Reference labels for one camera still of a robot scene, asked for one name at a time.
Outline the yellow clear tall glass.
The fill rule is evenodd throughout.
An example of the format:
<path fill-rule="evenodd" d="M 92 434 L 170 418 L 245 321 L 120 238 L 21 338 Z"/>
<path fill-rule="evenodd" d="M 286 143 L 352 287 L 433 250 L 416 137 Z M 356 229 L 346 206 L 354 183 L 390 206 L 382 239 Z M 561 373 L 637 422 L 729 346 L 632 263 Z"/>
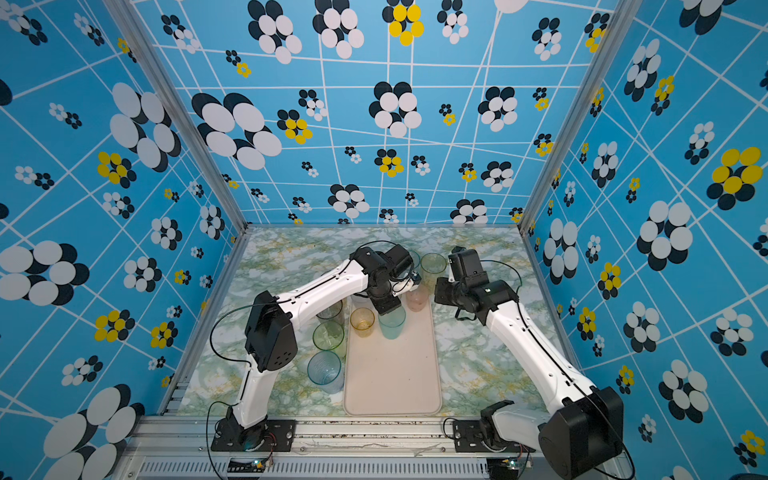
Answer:
<path fill-rule="evenodd" d="M 439 253 L 427 253 L 421 257 L 421 284 L 426 288 L 428 294 L 434 293 L 437 279 L 445 273 L 447 266 L 447 258 Z"/>

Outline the pink textured cup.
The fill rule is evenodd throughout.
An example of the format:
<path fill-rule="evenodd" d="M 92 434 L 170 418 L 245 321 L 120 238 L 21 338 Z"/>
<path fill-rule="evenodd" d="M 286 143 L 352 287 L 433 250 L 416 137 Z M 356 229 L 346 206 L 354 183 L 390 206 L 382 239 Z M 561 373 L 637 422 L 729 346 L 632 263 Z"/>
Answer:
<path fill-rule="evenodd" d="M 405 300 L 410 311 L 420 312 L 429 303 L 429 290 L 425 285 L 419 285 L 416 289 L 405 294 Z"/>

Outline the blue clear tall glass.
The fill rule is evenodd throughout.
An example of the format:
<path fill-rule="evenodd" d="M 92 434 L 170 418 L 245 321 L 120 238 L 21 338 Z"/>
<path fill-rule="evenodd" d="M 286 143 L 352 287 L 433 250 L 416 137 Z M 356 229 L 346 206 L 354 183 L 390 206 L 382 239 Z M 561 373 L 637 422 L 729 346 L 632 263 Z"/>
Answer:
<path fill-rule="evenodd" d="M 411 260 L 412 260 L 412 263 L 413 263 L 413 272 L 416 273 L 416 274 L 421 274 L 421 256 L 420 256 L 420 254 L 417 251 L 413 250 L 413 249 L 410 249 L 408 251 L 408 253 L 409 253 L 409 255 L 411 257 Z"/>

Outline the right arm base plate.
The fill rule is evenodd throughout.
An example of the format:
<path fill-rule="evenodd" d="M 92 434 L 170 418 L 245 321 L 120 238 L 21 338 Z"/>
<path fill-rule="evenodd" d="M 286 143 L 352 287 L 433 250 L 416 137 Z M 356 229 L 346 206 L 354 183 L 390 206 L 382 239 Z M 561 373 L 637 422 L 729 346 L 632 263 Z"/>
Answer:
<path fill-rule="evenodd" d="M 535 452 L 527 445 L 503 440 L 491 424 L 482 419 L 451 420 L 448 436 L 454 442 L 457 453 L 504 453 Z"/>

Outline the beige rectangular tray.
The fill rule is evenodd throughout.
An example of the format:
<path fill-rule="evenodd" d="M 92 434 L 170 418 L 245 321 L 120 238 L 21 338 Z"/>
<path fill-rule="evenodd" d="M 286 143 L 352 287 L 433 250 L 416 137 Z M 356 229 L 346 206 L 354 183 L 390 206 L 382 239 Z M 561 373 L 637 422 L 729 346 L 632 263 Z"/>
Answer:
<path fill-rule="evenodd" d="M 378 324 L 361 337 L 349 329 L 343 407 L 350 416 L 429 416 L 442 406 L 430 306 L 406 309 L 404 328 L 387 339 Z"/>

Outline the green clear glass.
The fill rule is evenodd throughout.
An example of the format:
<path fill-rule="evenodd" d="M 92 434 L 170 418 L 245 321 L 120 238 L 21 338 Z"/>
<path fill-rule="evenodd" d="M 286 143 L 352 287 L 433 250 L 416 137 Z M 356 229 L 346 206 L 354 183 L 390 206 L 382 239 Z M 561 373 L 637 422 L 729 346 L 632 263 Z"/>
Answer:
<path fill-rule="evenodd" d="M 339 323 L 328 321 L 319 324 L 313 331 L 312 341 L 321 351 L 330 351 L 341 359 L 346 357 L 346 333 Z"/>

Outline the teal textured cup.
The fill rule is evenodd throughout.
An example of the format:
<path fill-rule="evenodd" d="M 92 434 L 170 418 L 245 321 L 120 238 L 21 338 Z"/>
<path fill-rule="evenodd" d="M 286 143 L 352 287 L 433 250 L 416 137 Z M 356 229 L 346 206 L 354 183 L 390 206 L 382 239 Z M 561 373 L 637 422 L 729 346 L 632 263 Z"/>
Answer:
<path fill-rule="evenodd" d="M 388 340 L 397 339 L 405 325 L 406 310 L 400 306 L 395 310 L 379 316 L 379 326 L 382 335 Z"/>

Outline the blue clear glass front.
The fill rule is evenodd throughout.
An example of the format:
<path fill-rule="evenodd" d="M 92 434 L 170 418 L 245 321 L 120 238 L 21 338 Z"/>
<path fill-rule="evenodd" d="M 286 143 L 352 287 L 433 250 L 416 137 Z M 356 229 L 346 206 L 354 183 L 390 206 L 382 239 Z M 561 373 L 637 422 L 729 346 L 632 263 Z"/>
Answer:
<path fill-rule="evenodd" d="M 307 365 L 309 380 L 318 388 L 333 395 L 344 387 L 344 368 L 340 357 L 332 351 L 320 351 Z"/>

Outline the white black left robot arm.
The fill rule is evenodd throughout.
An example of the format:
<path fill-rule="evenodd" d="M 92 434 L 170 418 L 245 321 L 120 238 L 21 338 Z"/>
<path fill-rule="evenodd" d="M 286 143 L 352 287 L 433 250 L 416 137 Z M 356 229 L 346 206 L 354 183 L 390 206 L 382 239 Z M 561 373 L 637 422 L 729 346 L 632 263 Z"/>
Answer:
<path fill-rule="evenodd" d="M 273 295 L 265 290 L 251 306 L 245 326 L 248 354 L 238 403 L 227 409 L 223 432 L 238 442 L 260 442 L 265 435 L 267 404 L 278 372 L 298 352 L 296 332 L 322 310 L 363 293 L 379 314 L 401 306 L 400 296 L 417 288 L 409 251 L 399 244 L 385 252 L 364 244 L 336 268 L 293 290 Z"/>

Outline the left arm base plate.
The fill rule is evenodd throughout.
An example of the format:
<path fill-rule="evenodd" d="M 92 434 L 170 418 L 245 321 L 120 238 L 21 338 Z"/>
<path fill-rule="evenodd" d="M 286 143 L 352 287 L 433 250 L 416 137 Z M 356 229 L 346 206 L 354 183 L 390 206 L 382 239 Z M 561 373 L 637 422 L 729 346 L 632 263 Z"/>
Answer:
<path fill-rule="evenodd" d="M 215 425 L 211 450 L 214 452 L 289 452 L 295 437 L 295 420 L 264 420 L 243 428 L 234 418 Z"/>

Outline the aluminium front frame rail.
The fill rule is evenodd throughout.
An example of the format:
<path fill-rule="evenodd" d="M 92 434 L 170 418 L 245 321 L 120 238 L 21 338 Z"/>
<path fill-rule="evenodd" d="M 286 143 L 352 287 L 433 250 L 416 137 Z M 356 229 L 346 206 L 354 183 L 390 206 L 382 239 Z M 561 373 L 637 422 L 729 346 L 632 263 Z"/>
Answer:
<path fill-rule="evenodd" d="M 114 472 L 117 479 L 554 479 L 539 452 L 457 453 L 437 417 L 305 417 L 289 452 L 214 452 L 202 417 L 143 421 Z M 266 459 L 262 474 L 227 473 L 231 459 Z"/>

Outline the small green circuit board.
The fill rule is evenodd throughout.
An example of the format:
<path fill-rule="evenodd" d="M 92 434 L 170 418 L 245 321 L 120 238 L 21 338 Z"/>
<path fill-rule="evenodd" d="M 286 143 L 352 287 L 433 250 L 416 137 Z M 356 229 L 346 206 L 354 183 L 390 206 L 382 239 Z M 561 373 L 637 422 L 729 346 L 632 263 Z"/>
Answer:
<path fill-rule="evenodd" d="M 227 473 L 232 475 L 262 474 L 271 461 L 266 459 L 231 459 L 227 465 Z"/>

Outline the amber short glass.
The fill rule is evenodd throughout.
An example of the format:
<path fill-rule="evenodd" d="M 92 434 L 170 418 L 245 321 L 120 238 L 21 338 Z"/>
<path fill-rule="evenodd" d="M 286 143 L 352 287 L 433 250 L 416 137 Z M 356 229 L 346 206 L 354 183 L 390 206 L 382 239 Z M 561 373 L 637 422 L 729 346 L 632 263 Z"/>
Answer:
<path fill-rule="evenodd" d="M 350 315 L 352 331 L 360 338 L 369 337 L 374 331 L 376 316 L 368 308 L 356 308 Z"/>

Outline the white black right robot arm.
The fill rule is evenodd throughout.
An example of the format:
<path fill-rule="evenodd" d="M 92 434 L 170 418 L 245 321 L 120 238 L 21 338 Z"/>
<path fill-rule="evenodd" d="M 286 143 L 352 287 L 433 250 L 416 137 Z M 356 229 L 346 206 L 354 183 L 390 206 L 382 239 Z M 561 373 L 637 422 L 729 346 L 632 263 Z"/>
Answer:
<path fill-rule="evenodd" d="M 597 388 L 545 337 L 527 314 L 515 289 L 490 280 L 473 249 L 455 247 L 451 273 L 440 277 L 435 301 L 467 312 L 499 338 L 537 388 L 546 410 L 534 411 L 511 400 L 482 410 L 481 441 L 491 451 L 511 444 L 543 454 L 563 479 L 598 470 L 625 452 L 624 406 L 611 387 Z"/>

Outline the grey smoky glass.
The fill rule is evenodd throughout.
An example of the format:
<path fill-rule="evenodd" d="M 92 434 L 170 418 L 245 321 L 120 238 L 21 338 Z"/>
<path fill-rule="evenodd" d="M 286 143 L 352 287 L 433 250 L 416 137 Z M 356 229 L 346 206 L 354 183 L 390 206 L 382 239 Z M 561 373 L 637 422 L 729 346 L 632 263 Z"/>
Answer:
<path fill-rule="evenodd" d="M 339 325 L 344 325 L 344 301 L 339 300 L 333 303 L 331 306 L 321 310 L 317 313 L 316 317 L 321 323 L 323 322 L 335 322 Z"/>

